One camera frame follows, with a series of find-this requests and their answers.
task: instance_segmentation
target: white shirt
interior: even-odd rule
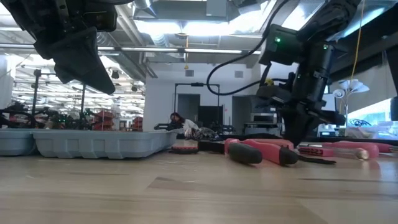
[[[190,128],[199,129],[197,124],[195,124],[193,121],[189,119],[185,119],[185,122],[182,124],[182,128],[184,129],[184,132]]]

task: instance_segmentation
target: table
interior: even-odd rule
[[[398,156],[336,160],[0,157],[1,223],[397,223]]]

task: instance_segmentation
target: white lamp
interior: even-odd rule
[[[366,91],[369,91],[369,87],[367,87],[365,84],[360,82],[358,79],[352,79],[352,80],[340,80],[338,82],[339,86],[341,89],[337,89],[333,92],[333,95],[337,99],[343,100],[344,106],[345,106],[345,115],[346,115],[346,128],[348,127],[348,97],[353,94],[353,93],[363,93]]]

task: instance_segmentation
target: dark hair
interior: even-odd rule
[[[181,117],[181,115],[179,115],[177,112],[174,112],[170,115],[170,119],[172,119],[172,116],[178,117],[180,118],[180,123],[184,123],[185,122],[185,118]]]

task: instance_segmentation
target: electronic device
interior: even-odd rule
[[[272,62],[291,65],[298,69],[290,88],[267,86],[260,82],[257,96],[272,99],[271,105],[279,108],[285,121],[284,138],[295,145],[319,124],[343,125],[345,118],[336,111],[325,111],[322,100],[329,81],[332,57],[336,51],[331,35],[347,28],[361,0],[331,0],[326,3],[300,30],[287,29],[272,24],[267,33],[264,51],[259,63],[271,66]],[[262,80],[267,78],[269,68]]]

